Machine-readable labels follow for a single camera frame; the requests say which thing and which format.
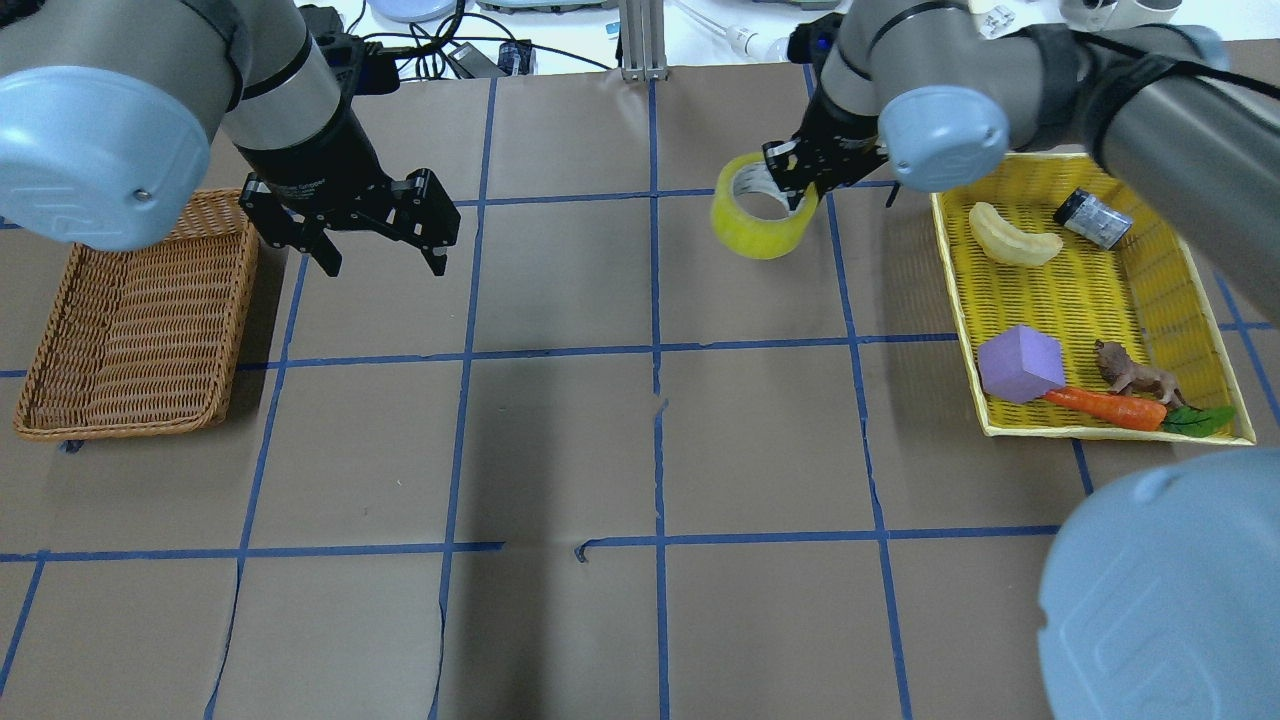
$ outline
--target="light blue joint cover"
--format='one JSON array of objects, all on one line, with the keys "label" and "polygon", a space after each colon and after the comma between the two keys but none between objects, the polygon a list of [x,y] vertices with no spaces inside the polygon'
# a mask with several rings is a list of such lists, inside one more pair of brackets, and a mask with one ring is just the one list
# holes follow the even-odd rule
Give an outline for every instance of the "light blue joint cover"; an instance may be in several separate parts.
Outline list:
[{"label": "light blue joint cover", "polygon": [[1053,716],[1275,717],[1277,598],[1280,450],[1102,488],[1062,525],[1041,582]]},{"label": "light blue joint cover", "polygon": [[172,95],[99,68],[0,78],[0,214],[99,250],[164,238],[209,169],[200,120]]},{"label": "light blue joint cover", "polygon": [[1009,117],[977,90],[931,85],[890,100],[879,135],[902,184],[941,192],[996,169],[1009,151]]},{"label": "light blue joint cover", "polygon": [[1222,72],[1231,69],[1231,56],[1226,54],[1226,44],[1217,31],[1204,26],[1178,26],[1178,29],[1192,41],[1206,65]]}]

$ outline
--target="toy carrot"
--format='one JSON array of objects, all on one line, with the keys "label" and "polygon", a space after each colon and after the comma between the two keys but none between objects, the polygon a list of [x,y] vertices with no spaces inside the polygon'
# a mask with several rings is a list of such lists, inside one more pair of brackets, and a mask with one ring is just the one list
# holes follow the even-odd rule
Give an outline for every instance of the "toy carrot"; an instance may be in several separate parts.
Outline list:
[{"label": "toy carrot", "polygon": [[1169,413],[1164,405],[1146,397],[1108,395],[1078,387],[1051,389],[1043,397],[1062,407],[1079,410],[1130,430],[1158,430]]}]

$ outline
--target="wicker basket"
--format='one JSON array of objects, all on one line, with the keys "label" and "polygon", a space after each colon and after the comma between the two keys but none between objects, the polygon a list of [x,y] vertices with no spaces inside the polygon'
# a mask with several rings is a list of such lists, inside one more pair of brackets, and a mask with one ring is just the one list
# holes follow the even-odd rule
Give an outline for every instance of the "wicker basket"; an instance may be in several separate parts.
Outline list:
[{"label": "wicker basket", "polygon": [[[1076,187],[1133,218],[1133,228],[1112,251],[1053,222],[1053,210]],[[991,261],[969,229],[969,209],[978,201],[991,202],[1021,229],[1061,234],[1062,252],[1039,268]],[[1222,336],[1185,245],[1087,155],[1010,155],[986,178],[934,193],[933,217],[983,433],[1254,443]],[[1018,405],[989,397],[978,377],[977,347],[1019,323],[1062,342],[1068,384],[1105,391],[1093,341],[1120,342],[1134,360],[1174,372],[1189,404],[1234,406],[1234,427],[1207,438],[1148,433],[1116,428],[1043,400]]]},{"label": "wicker basket", "polygon": [[164,242],[72,249],[14,428],[60,441],[221,421],[257,266],[238,191],[197,192]]}]

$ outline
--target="carrot leaf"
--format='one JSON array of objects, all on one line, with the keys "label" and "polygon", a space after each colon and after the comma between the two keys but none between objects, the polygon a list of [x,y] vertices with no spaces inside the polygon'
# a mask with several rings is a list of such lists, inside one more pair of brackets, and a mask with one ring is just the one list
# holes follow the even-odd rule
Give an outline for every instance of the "carrot leaf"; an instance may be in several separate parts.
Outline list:
[{"label": "carrot leaf", "polygon": [[1235,419],[1235,407],[1230,405],[1210,407],[1208,410],[1184,405],[1176,410],[1170,410],[1161,427],[1170,433],[1189,437],[1208,437],[1233,419]]}]

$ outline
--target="brown wicker basket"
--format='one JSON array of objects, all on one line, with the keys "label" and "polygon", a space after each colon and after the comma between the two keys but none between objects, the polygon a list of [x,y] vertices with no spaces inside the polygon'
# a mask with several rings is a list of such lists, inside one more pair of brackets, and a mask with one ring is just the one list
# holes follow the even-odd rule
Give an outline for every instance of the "brown wicker basket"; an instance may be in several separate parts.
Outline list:
[{"label": "brown wicker basket", "polygon": [[18,401],[19,436],[175,434],[227,416],[257,268],[237,196],[197,192],[143,250],[72,249]]}]

